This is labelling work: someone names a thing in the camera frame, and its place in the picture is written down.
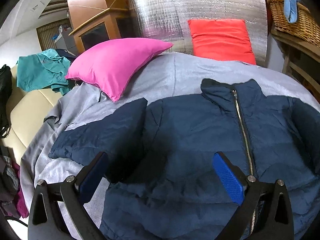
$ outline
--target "teal shirt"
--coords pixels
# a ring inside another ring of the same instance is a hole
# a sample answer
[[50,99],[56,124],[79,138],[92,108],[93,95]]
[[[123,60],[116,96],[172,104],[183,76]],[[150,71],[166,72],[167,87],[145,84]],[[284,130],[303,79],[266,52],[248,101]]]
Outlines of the teal shirt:
[[29,92],[51,87],[52,91],[65,95],[70,91],[65,75],[70,61],[60,57],[54,49],[41,53],[19,57],[17,69],[17,87]]

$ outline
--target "gray bed sheet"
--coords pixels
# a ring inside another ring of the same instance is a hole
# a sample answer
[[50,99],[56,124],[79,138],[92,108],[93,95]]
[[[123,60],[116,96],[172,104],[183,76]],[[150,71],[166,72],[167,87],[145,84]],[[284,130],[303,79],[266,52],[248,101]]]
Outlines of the gray bed sheet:
[[[255,79],[266,96],[300,98],[320,112],[320,105],[308,90],[279,72],[238,61],[215,61],[182,53],[164,53],[134,74],[122,97],[115,103],[100,89],[87,83],[73,88],[58,101],[21,159],[20,180],[28,209],[38,179],[44,179],[47,183],[61,182],[69,175],[78,174],[82,168],[69,159],[48,157],[61,132],[101,120],[121,105],[138,98],[144,97],[151,103],[165,97],[200,93],[203,78],[229,84]],[[103,178],[92,200],[84,205],[97,227],[101,223],[108,185]],[[63,203],[60,203],[60,209],[71,235],[80,239]]]

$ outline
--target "zipper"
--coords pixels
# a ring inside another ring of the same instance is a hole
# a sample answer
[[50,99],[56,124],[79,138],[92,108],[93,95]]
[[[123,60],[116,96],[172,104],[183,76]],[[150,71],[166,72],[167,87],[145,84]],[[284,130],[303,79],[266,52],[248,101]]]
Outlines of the zipper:
[[[248,157],[250,175],[253,175],[253,164],[252,164],[252,158],[251,158],[250,149],[249,149],[249,142],[248,142],[248,137],[247,137],[247,134],[246,134],[245,128],[244,128],[244,122],[242,120],[242,116],[241,116],[241,113],[240,113],[240,107],[239,107],[239,103],[238,103],[237,91],[235,89],[233,89],[232,93],[233,93],[233,96],[235,98],[237,115],[238,115],[238,119],[239,119],[239,122],[240,122],[243,138],[244,138],[244,144],[245,144],[245,149],[246,149],[246,153],[247,153],[247,157]],[[252,220],[251,220],[251,223],[250,223],[250,234],[252,234],[252,232],[253,232],[255,220],[256,220],[256,210],[253,212],[253,215],[252,215]]]

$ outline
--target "black cable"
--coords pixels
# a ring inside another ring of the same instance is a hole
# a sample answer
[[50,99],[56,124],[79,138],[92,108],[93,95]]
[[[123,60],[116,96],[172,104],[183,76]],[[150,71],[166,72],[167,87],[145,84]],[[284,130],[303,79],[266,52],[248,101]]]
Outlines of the black cable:
[[20,224],[24,225],[25,227],[28,227],[28,225],[27,225],[26,223],[22,222],[21,220],[15,218],[15,217],[12,217],[12,216],[4,216],[4,217],[5,217],[5,219],[7,219],[7,220],[17,221],[17,222],[19,222]]

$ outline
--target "jacket collar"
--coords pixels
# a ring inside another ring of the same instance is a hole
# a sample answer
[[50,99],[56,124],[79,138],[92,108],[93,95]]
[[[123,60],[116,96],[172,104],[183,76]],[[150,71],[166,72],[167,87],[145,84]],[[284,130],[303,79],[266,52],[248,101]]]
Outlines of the jacket collar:
[[225,111],[235,110],[233,90],[237,93],[237,100],[241,108],[253,107],[262,97],[265,97],[261,91],[261,87],[254,79],[232,85],[220,83],[209,78],[205,78],[201,82],[202,95]]

